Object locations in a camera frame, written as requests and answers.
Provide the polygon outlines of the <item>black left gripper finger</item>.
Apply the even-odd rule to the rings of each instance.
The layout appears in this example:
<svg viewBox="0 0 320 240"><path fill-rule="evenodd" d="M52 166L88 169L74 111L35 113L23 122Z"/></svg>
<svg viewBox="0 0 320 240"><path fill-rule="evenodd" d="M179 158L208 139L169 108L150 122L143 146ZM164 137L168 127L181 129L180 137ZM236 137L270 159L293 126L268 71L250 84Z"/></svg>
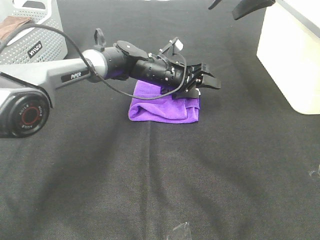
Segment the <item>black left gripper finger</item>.
<svg viewBox="0 0 320 240"><path fill-rule="evenodd" d="M214 77L210 72L201 72L198 74L197 79L200 82L197 84L198 88L208 88L219 90L221 88L221 81Z"/></svg>
<svg viewBox="0 0 320 240"><path fill-rule="evenodd" d="M188 91L177 91L172 94L173 99L198 99L200 96L200 91L197 88L192 88Z"/></svg>

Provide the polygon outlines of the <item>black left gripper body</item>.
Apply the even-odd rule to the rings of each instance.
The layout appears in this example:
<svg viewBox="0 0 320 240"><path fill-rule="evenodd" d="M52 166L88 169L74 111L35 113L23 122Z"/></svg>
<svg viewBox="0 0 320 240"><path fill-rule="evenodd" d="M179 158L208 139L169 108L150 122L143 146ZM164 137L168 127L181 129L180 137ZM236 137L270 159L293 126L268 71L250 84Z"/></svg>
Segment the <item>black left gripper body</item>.
<svg viewBox="0 0 320 240"><path fill-rule="evenodd" d="M176 92L187 92L190 89L196 89L197 84L200 82L200 80L197 79L199 73L209 73L209 66L205 62L185 65L183 63L183 57L181 55L178 56L180 58L180 61L174 58L169 58L164 54L160 54L159 57L165 62L166 68L164 82L161 85L160 89L160 93L162 95L176 89L182 81L183 84L181 88Z"/></svg>

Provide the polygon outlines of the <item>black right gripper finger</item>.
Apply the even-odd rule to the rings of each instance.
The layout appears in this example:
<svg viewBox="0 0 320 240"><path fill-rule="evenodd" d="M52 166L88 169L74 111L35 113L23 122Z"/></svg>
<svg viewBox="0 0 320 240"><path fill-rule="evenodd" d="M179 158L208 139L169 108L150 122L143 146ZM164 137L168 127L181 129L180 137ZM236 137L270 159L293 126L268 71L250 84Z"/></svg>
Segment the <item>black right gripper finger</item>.
<svg viewBox="0 0 320 240"><path fill-rule="evenodd" d="M252 12L270 7L274 3L274 0L241 0L232 10L233 19L239 20Z"/></svg>
<svg viewBox="0 0 320 240"><path fill-rule="evenodd" d="M209 10L215 8L222 0L213 0L212 4L208 7Z"/></svg>

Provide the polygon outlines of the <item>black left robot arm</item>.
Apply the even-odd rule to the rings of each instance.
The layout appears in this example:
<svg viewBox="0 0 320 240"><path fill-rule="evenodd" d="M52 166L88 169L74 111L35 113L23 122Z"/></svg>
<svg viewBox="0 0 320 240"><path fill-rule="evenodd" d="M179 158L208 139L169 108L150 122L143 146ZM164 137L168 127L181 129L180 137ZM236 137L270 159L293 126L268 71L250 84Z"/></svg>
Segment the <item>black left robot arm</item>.
<svg viewBox="0 0 320 240"><path fill-rule="evenodd" d="M0 46L0 135L25 138L46 124L55 105L55 91L81 80L106 82L133 78L160 87L160 96L198 98L199 88L218 90L221 82L207 64L188 65L180 54L183 44L173 38L159 53L147 53L119 40L107 47L100 29L92 49L78 58L49 60L41 42L26 51Z"/></svg>

